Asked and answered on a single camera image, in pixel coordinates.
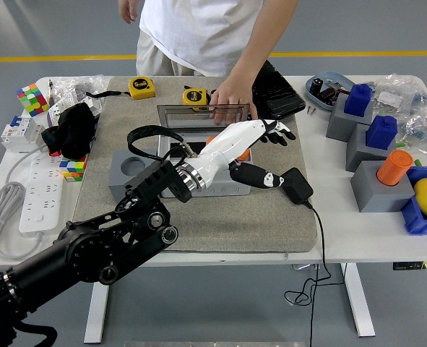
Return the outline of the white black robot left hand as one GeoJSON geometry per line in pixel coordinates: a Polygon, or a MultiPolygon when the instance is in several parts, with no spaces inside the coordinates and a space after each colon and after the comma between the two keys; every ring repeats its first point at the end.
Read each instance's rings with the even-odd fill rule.
{"type": "Polygon", "coordinates": [[[200,154],[187,158],[183,170],[194,178],[199,190],[210,187],[216,173],[226,169],[234,181],[250,187],[279,187],[284,182],[283,177],[258,166],[236,162],[256,141],[264,138],[274,144],[286,146],[285,140],[295,140],[296,136],[280,121],[258,119],[231,124],[214,137],[200,154]]]}

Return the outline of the person's right hand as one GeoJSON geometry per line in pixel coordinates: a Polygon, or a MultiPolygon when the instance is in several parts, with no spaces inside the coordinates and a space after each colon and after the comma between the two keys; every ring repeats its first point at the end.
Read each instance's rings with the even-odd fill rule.
{"type": "Polygon", "coordinates": [[[118,14],[128,25],[138,17],[139,0],[118,0],[118,14]]]}

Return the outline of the person's left hand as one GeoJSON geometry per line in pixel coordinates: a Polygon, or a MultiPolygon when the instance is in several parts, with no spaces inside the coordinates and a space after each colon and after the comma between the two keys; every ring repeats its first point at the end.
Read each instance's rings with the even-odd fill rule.
{"type": "Polygon", "coordinates": [[[211,96],[210,105],[248,104],[252,120],[258,119],[253,103],[252,85],[255,76],[245,72],[231,72],[211,96]]]}

